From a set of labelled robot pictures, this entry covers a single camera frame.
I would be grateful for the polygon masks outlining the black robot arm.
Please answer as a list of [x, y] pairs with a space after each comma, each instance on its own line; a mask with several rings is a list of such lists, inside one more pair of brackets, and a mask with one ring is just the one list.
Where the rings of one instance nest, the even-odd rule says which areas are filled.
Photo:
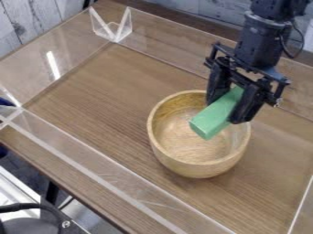
[[265, 104], [276, 106], [292, 81], [277, 71], [283, 56], [296, 58], [288, 50], [292, 31], [299, 27], [295, 18], [305, 13], [312, 0], [250, 0], [245, 24], [232, 48], [217, 42], [206, 57], [210, 68], [206, 102], [213, 103], [233, 85], [242, 90], [228, 121], [249, 122]]

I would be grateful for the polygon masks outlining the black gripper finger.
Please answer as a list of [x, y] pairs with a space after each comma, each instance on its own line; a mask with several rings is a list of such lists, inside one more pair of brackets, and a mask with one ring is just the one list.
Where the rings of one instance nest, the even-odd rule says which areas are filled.
[[254, 84], [250, 84], [244, 91], [242, 97], [234, 106], [229, 120], [233, 124], [250, 122], [258, 110], [264, 106], [264, 90]]
[[206, 104], [210, 105], [230, 90], [230, 72], [226, 67], [214, 64], [206, 87]]

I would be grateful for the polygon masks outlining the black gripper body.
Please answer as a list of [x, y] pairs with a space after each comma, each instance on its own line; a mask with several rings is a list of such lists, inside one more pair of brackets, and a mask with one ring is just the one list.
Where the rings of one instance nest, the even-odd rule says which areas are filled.
[[205, 62], [210, 72], [214, 64], [226, 67], [232, 85], [244, 91], [250, 84], [257, 85], [264, 90], [264, 103], [272, 106], [277, 105], [291, 84], [291, 80], [276, 71], [291, 32], [291, 18], [269, 18], [248, 12], [236, 47], [214, 43]]

